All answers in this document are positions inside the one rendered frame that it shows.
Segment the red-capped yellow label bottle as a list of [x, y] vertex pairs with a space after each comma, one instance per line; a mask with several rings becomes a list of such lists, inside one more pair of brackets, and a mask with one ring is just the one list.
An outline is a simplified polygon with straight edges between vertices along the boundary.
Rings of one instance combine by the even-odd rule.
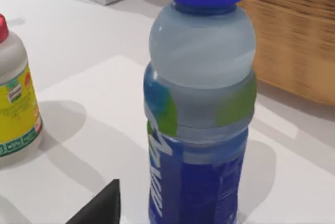
[[0, 166], [31, 155], [43, 139], [43, 121], [22, 40], [0, 14]]

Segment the blue-capped blue bottle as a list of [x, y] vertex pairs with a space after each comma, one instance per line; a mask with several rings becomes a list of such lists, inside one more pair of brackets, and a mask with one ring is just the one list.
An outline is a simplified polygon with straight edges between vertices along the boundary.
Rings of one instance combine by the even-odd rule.
[[171, 0], [143, 79], [149, 224], [236, 224], [254, 115], [253, 23], [241, 0]]

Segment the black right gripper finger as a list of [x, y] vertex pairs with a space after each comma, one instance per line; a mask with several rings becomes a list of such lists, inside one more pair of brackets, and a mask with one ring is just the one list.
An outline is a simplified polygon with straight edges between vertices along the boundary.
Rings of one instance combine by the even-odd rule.
[[120, 224], [120, 180], [112, 180], [65, 224]]

